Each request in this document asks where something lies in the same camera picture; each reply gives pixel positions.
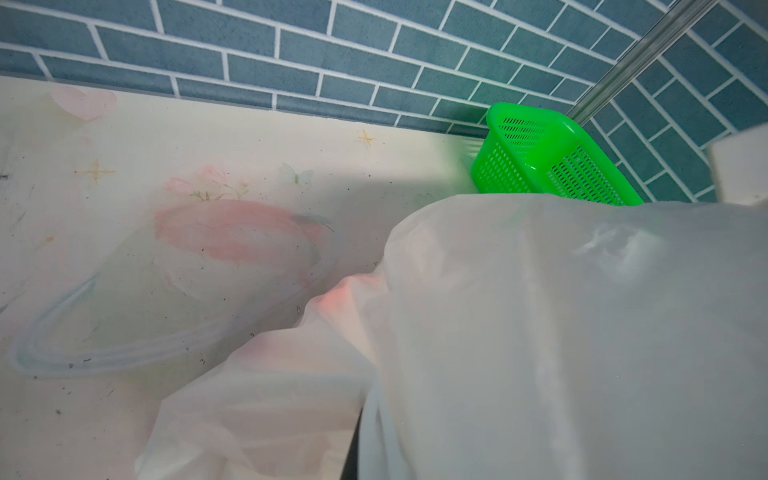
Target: white plastic bag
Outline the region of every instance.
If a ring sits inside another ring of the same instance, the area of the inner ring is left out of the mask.
[[[765,478],[768,214],[453,197],[166,399],[140,480]]]

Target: pink heart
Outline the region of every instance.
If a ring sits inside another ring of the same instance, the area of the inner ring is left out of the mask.
[[[109,90],[84,93],[66,85],[56,85],[51,96],[59,107],[85,121],[104,117],[118,102],[118,97]]]

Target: tile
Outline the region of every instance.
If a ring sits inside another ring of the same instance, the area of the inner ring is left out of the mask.
[[[666,58],[702,95],[721,86],[731,75],[688,35],[664,52]]]
[[[691,150],[674,128],[667,129],[650,144],[688,190],[698,192],[712,184],[710,168]]]
[[[706,192],[704,195],[701,195],[697,198],[700,202],[704,202],[705,204],[716,204],[717,203],[717,192],[715,190],[710,190]]]
[[[230,80],[237,83],[314,95],[318,74],[266,61],[229,55]]]
[[[554,61],[552,68],[586,81],[598,82],[611,69],[611,64],[573,48],[566,48]]]
[[[550,100],[549,98],[537,97],[536,95],[525,95],[520,105],[526,105],[528,107],[546,108],[547,110],[559,111],[562,114],[567,114],[573,105],[565,104],[561,101]]]
[[[397,120],[397,114],[390,114],[384,111],[347,107],[325,101],[306,100],[305,98],[295,98],[286,95],[277,95],[277,110],[362,121],[368,124],[394,125],[395,120]]]
[[[332,35],[361,45],[388,50],[397,24],[386,18],[355,10],[346,5],[336,6]]]
[[[356,104],[367,105],[371,101],[372,94],[372,84],[330,75],[323,76],[323,85],[320,87],[321,97],[351,101]]]
[[[403,26],[392,51],[441,67],[454,68],[466,49],[466,46],[455,41]]]
[[[455,3],[442,30],[498,50],[507,41],[513,28],[513,24],[500,18],[470,8],[463,3]]]
[[[592,140],[596,144],[598,144],[598,147],[605,153],[608,158],[611,159],[614,164],[617,164],[620,160],[618,155],[616,155],[616,152],[614,152],[614,149],[611,148],[611,146],[608,144],[608,142],[605,140],[605,138],[600,134],[600,132],[597,130],[597,128],[594,127],[592,122],[587,122],[587,124],[584,126],[584,130],[589,134],[590,137],[592,137]]]
[[[646,138],[667,126],[664,117],[633,84],[627,85],[614,101]]]
[[[725,127],[679,81],[662,91],[656,100],[701,145],[715,138]]]
[[[476,124],[480,121],[482,116],[485,115],[486,111],[488,111],[487,107],[463,104],[461,102],[445,100],[443,98],[437,104],[437,108],[432,113],[432,116]]]
[[[768,41],[741,25],[716,50],[761,90],[768,92]]]
[[[223,78],[221,53],[181,45],[158,38],[96,27],[110,60],[179,71],[203,77]]]
[[[768,8],[763,0],[730,0],[730,3],[768,30]]]
[[[469,78],[425,68],[422,76],[419,77],[419,81],[416,83],[416,89],[431,91],[433,94],[467,99],[472,91],[475,90],[477,84],[477,80],[470,80]]]
[[[669,176],[664,174],[656,180],[650,182],[648,190],[660,202],[688,202],[690,198],[680,189],[680,186]]]
[[[320,33],[326,32],[331,11],[328,0],[224,0],[224,6]]]
[[[632,42],[632,38],[612,28],[603,35],[603,38],[592,48],[592,51],[617,60],[627,50],[627,47],[632,45]]]
[[[149,2],[125,0],[17,0],[18,3],[40,5],[60,12],[99,18],[109,22],[154,31],[154,18]]]
[[[731,15],[718,3],[701,20],[696,22],[692,30],[712,45],[738,22],[738,18]]]
[[[171,0],[157,0],[165,33],[271,57],[275,29]]]
[[[169,95],[174,94],[174,89],[170,86],[170,77],[167,75],[105,67],[82,61],[45,56],[43,57],[43,62],[48,67],[53,78],[60,78],[61,80],[82,81],[84,83],[153,91]]]
[[[563,83],[560,84],[557,89],[552,92],[552,96],[563,98],[565,100],[576,101],[579,97],[587,91],[589,85],[583,84],[576,80],[566,78]]]
[[[648,180],[663,170],[656,157],[648,150],[629,125],[621,125],[611,135],[611,141],[641,180]]]
[[[43,72],[31,53],[0,48],[0,71],[12,71],[27,75],[42,76]]]
[[[495,9],[546,30],[562,6],[558,0],[498,0]]]
[[[373,104],[376,107],[391,108],[393,110],[410,111],[415,114],[429,115],[435,106],[437,98],[427,95],[411,93],[409,91],[393,90],[387,87],[379,87]]]
[[[562,50],[563,45],[549,38],[518,28],[504,48],[504,52],[540,65],[549,65]]]
[[[439,134],[444,134],[448,131],[451,124],[446,121],[427,120],[426,118],[403,115],[400,117],[400,121],[397,122],[397,126],[400,128],[410,128],[412,130],[436,131]]]
[[[225,101],[231,104],[272,108],[272,94],[265,91],[227,87],[225,85],[209,84],[185,78],[178,78],[176,82],[179,85],[179,94],[182,97],[203,98],[205,100]]]
[[[558,86],[563,77],[551,74],[538,68],[528,67],[527,65],[520,69],[512,83],[515,87],[525,88],[526,90],[537,91],[542,94],[549,94]]]
[[[655,60],[654,63],[648,65],[648,67],[643,70],[643,73],[637,76],[637,81],[639,81],[640,84],[643,85],[643,88],[645,88],[651,95],[659,91],[659,88],[662,88],[671,79],[672,74],[670,71],[658,60]]]
[[[643,199],[643,202],[645,202],[646,204],[650,203],[650,198],[645,193],[645,190],[643,190],[643,187],[641,187],[640,184],[634,179],[634,177],[630,173],[627,166],[624,164],[621,164],[618,166],[618,169],[621,172],[621,174],[624,175],[624,177],[627,179],[627,181],[632,186],[632,188],[634,188],[634,191],[636,191],[637,194],[640,195],[640,198]]]
[[[483,83],[480,84],[478,90],[472,95],[471,100],[488,105],[497,103],[517,104],[524,95],[521,91]]]
[[[768,106],[738,80],[712,97],[710,102],[739,130],[768,122]]]
[[[404,87],[410,87],[419,73],[419,66],[412,63],[290,31],[283,31],[281,35],[280,58]]]
[[[640,35],[645,35],[664,16],[645,0],[605,0],[598,13]]]
[[[600,128],[607,133],[613,130],[616,125],[620,124],[623,118],[613,105],[606,104],[594,115],[594,120],[600,125]]]
[[[488,136],[488,128],[453,124],[448,133],[451,135],[462,135],[463,137],[485,138]]]
[[[607,28],[605,23],[581,13],[576,8],[566,7],[549,31],[576,45],[591,48]]]
[[[598,6],[600,3],[600,0],[576,0],[576,2],[581,3],[582,5],[586,5],[589,8],[594,9]]]
[[[391,13],[428,27],[437,28],[451,0],[357,0],[358,3]]]
[[[459,70],[479,77],[507,83],[519,66],[520,64],[516,61],[470,48]]]
[[[85,24],[12,8],[0,7],[0,41],[98,57]]]

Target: translucent plastic sheet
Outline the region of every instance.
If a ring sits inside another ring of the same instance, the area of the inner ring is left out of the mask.
[[[765,478],[768,214],[460,196],[166,399],[140,480]]]

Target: basket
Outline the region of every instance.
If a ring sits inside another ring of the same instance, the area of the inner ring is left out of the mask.
[[[472,165],[484,194],[553,194],[611,205],[643,200],[576,122],[556,111],[496,104]]]

